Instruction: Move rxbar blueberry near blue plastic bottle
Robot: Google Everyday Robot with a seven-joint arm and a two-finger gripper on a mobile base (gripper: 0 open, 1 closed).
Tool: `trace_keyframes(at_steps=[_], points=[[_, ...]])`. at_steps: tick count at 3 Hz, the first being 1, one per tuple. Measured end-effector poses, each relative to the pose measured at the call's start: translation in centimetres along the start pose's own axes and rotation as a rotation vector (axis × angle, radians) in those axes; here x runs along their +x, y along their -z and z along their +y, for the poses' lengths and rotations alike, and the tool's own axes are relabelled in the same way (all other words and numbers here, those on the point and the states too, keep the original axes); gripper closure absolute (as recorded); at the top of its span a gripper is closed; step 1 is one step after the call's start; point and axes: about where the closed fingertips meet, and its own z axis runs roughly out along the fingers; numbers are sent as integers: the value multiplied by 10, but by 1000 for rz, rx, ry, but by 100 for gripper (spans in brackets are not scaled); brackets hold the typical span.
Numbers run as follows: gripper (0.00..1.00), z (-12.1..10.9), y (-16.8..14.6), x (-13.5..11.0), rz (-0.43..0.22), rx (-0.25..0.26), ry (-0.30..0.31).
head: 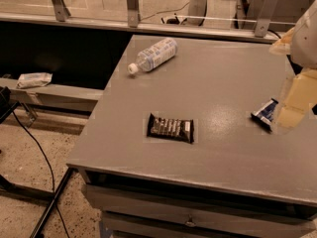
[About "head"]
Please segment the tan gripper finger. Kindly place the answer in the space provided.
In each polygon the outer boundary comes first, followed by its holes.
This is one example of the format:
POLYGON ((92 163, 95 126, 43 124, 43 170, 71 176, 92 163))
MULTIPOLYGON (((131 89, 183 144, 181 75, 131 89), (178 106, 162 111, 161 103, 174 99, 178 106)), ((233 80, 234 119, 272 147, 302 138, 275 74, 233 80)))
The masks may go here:
POLYGON ((274 55, 290 55, 291 54, 291 44, 295 28, 288 30, 280 39, 274 42, 270 48, 269 52, 274 55))
POLYGON ((316 104, 317 70, 304 68, 284 86, 275 109, 275 124, 293 129, 316 104))

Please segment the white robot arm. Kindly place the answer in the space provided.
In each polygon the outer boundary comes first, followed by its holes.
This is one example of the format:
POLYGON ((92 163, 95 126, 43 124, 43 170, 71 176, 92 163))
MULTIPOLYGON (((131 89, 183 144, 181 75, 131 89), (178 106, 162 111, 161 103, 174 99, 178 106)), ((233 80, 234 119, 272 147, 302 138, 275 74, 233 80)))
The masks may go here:
POLYGON ((290 60, 302 67, 298 74, 286 77, 273 113, 277 131, 291 130, 317 104, 317 0, 269 51, 290 55, 290 60))

